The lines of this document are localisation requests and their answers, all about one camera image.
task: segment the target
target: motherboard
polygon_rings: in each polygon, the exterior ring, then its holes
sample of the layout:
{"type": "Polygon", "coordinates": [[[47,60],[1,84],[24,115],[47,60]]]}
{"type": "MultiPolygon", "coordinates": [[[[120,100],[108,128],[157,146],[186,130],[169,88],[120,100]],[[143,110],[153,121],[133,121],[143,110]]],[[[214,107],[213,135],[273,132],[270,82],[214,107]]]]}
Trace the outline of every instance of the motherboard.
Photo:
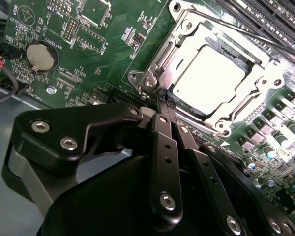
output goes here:
{"type": "Polygon", "coordinates": [[[295,50],[286,2],[12,0],[5,42],[23,53],[5,65],[52,108],[147,106],[165,89],[196,141],[242,160],[276,203],[295,195],[295,56],[197,12],[295,50]]]}

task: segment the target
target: cpu socket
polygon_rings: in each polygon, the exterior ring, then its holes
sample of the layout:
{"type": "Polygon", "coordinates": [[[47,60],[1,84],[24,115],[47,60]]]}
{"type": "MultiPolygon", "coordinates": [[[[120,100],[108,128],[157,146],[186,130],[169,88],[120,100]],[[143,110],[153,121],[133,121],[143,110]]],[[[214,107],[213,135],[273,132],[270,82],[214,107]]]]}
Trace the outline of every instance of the cpu socket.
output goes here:
{"type": "Polygon", "coordinates": [[[180,118],[228,137],[233,122],[284,85],[282,73],[249,39],[201,16],[218,18],[204,6],[174,0],[169,11],[175,26],[147,69],[130,71],[128,80],[143,99],[167,90],[180,118]]]}

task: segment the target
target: gray surface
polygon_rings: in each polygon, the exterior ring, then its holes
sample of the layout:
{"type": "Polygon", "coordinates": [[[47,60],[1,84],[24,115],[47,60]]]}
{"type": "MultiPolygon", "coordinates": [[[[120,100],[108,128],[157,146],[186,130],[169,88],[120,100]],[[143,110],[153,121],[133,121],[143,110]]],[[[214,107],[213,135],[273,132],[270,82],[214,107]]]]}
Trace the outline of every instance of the gray surface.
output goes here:
{"type": "MultiPolygon", "coordinates": [[[[32,109],[15,99],[0,104],[0,236],[35,236],[43,220],[37,207],[7,188],[1,177],[13,120],[19,113],[32,109]]],[[[88,179],[124,159],[126,155],[123,153],[115,157],[101,157],[81,165],[77,181],[88,179]]]]}

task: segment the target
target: connector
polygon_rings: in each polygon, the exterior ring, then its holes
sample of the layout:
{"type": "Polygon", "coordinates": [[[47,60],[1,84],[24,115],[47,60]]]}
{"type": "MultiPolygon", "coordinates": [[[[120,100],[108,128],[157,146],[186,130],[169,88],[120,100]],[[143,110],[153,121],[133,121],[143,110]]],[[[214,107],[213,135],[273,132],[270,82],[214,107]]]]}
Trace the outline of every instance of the connector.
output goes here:
{"type": "Polygon", "coordinates": [[[22,51],[7,43],[0,43],[0,55],[3,59],[14,60],[22,55],[22,51]]]}

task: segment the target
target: silver screw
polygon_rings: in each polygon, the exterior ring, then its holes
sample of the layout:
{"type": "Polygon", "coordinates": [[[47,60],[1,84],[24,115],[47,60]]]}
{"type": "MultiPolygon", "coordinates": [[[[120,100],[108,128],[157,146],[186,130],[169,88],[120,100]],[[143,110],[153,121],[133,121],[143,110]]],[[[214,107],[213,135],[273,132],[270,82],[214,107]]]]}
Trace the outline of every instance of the silver screw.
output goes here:
{"type": "Polygon", "coordinates": [[[145,95],[142,95],[142,96],[141,96],[141,99],[142,99],[143,101],[146,101],[146,100],[147,100],[147,97],[146,97],[145,95]]]}
{"type": "Polygon", "coordinates": [[[241,234],[241,228],[240,228],[239,224],[237,223],[237,221],[235,221],[234,218],[232,218],[231,216],[228,216],[226,218],[226,222],[227,222],[228,227],[230,227],[230,229],[234,232],[234,234],[236,234],[236,235],[241,234]]]}
{"type": "Polygon", "coordinates": [[[188,133],[188,129],[187,129],[186,127],[182,127],[181,130],[182,130],[185,134],[188,133]]]}
{"type": "Polygon", "coordinates": [[[132,109],[131,107],[129,108],[130,112],[134,115],[139,114],[136,110],[132,109]]]}
{"type": "Polygon", "coordinates": [[[65,150],[73,151],[78,147],[78,143],[72,138],[65,137],[60,140],[60,146],[65,150]]]}
{"type": "Polygon", "coordinates": [[[212,146],[207,146],[207,148],[210,149],[211,152],[216,152],[216,151],[215,151],[215,148],[212,147],[212,146]]]}
{"type": "Polygon", "coordinates": [[[161,120],[161,122],[167,123],[167,120],[164,117],[159,117],[159,119],[161,120]]]}
{"type": "Polygon", "coordinates": [[[162,206],[166,210],[170,210],[170,211],[175,210],[176,203],[171,195],[169,195],[167,193],[163,193],[160,197],[160,201],[161,201],[162,206]]]}
{"type": "Polygon", "coordinates": [[[47,88],[46,88],[46,92],[49,94],[49,95],[54,95],[57,93],[57,89],[52,86],[52,85],[48,85],[47,88]]]}
{"type": "Polygon", "coordinates": [[[154,86],[154,82],[152,80],[147,80],[146,81],[146,86],[153,87],[154,86]]]}
{"type": "Polygon", "coordinates": [[[131,79],[136,82],[137,81],[137,75],[136,74],[132,74],[131,75],[131,79]]]}
{"type": "Polygon", "coordinates": [[[293,230],[286,222],[282,221],[282,224],[283,224],[284,228],[287,230],[287,232],[289,232],[290,234],[293,234],[293,230]]]}
{"type": "Polygon", "coordinates": [[[269,220],[271,227],[278,233],[282,233],[281,227],[272,219],[269,220]]]}
{"type": "Polygon", "coordinates": [[[187,30],[190,30],[192,28],[192,23],[191,22],[188,22],[188,24],[186,25],[186,29],[187,30]]]}
{"type": "Polygon", "coordinates": [[[50,130],[49,124],[41,120],[33,122],[31,128],[37,133],[47,133],[50,130]]]}

